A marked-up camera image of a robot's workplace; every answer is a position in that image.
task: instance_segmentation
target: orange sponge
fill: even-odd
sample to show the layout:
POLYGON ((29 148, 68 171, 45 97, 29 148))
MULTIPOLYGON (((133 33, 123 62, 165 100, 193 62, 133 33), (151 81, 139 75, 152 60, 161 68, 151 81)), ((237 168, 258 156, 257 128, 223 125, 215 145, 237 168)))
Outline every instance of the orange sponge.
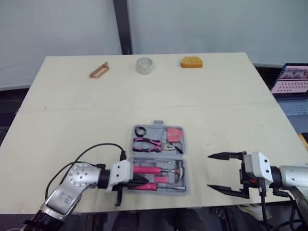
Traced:
POLYGON ((202 65, 202 60, 197 56, 185 56, 181 61, 181 67, 183 68, 200 68, 202 65))

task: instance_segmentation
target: pink tape measure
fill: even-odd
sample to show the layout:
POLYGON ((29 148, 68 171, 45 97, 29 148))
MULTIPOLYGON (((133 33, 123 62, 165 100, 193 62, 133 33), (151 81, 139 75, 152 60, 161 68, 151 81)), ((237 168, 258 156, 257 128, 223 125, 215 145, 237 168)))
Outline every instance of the pink tape measure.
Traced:
POLYGON ((183 138, 182 131, 178 128, 167 128, 167 141, 180 142, 183 138))

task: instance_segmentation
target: wooden table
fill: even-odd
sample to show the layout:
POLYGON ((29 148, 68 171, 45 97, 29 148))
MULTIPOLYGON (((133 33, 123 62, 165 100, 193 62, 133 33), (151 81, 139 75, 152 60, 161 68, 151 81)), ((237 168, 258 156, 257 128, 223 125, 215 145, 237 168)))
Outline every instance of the wooden table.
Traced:
MULTIPOLYGON (((241 188, 240 161, 208 155, 262 151, 271 165, 308 161, 307 152, 245 53, 203 53, 201 69, 183 69, 184 54, 144 55, 153 60, 148 76, 137 73, 140 55, 47 57, 0 147, 0 213, 36 213, 53 175, 82 151, 115 142, 129 153, 135 124, 164 120, 186 132, 189 194, 163 196, 88 189, 75 211, 153 209, 259 203, 223 195, 207 184, 241 188), (108 61, 100 79, 88 75, 108 61)), ((106 163, 119 158, 114 147, 91 150, 82 160, 106 163)), ((270 192, 267 202, 284 200, 270 192)))

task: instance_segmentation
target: laptop keyboard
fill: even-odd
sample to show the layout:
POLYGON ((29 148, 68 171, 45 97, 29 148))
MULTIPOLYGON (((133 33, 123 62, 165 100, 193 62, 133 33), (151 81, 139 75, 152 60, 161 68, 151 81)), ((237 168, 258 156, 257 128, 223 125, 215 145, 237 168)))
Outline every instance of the laptop keyboard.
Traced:
POLYGON ((308 100, 278 101, 286 116, 307 116, 308 100))

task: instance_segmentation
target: screwdriver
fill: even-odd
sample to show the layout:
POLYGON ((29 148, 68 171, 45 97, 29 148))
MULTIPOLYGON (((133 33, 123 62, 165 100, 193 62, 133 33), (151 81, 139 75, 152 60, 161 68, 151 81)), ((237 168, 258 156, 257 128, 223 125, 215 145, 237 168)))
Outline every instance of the screwdriver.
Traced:
POLYGON ((186 190, 185 186, 167 186, 160 187, 157 184, 147 183, 138 187, 130 187, 130 189, 138 189, 138 190, 157 190, 157 189, 176 189, 176 190, 186 190))
POLYGON ((177 173, 177 170, 176 169, 163 169, 160 167, 134 166, 134 173, 159 174, 162 172, 177 173))

